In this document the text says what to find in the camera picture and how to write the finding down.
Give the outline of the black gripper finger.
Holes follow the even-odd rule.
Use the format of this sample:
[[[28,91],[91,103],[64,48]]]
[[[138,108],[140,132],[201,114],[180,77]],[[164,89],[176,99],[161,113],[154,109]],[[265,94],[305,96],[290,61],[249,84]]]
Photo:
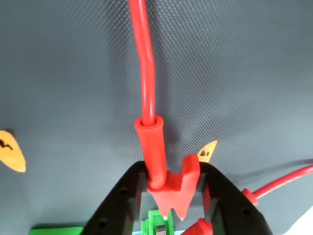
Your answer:
[[[200,163],[197,191],[215,235],[271,235],[264,216],[217,168]]]
[[[141,194],[147,190],[147,168],[134,163],[119,179],[83,228],[84,235],[131,235],[139,220]]]

